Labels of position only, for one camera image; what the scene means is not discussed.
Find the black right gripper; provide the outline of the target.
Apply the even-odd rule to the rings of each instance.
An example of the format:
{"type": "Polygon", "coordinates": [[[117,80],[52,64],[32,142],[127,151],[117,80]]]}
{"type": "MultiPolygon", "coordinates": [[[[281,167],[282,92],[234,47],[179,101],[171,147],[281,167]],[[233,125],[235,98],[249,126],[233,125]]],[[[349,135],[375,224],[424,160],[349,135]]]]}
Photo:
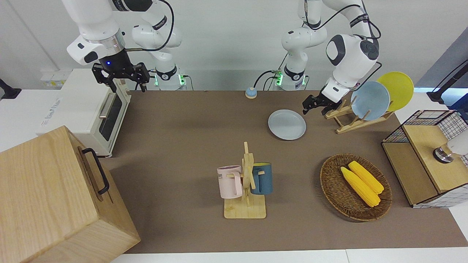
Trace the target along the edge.
{"type": "Polygon", "coordinates": [[[129,79],[139,83],[142,92],[147,91],[147,83],[150,81],[150,74],[144,63],[140,62],[137,65],[124,65],[122,68],[113,68],[115,63],[108,64],[107,61],[104,65],[94,63],[92,73],[100,84],[109,84],[112,92],[116,93],[117,87],[115,86],[114,79],[129,79]]]}

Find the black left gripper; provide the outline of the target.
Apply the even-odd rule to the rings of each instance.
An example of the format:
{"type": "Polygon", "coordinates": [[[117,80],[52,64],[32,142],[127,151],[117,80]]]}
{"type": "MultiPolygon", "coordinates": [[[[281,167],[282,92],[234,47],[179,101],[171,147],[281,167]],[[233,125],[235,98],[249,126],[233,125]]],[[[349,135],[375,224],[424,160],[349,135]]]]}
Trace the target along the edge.
{"type": "Polygon", "coordinates": [[[338,102],[333,102],[328,97],[324,96],[322,93],[320,93],[317,96],[309,95],[302,103],[302,113],[303,115],[306,115],[307,112],[309,112],[309,110],[313,108],[323,107],[323,109],[321,110],[321,114],[326,115],[326,113],[328,113],[329,111],[338,109],[338,107],[341,106],[342,103],[342,99],[338,102]]]}

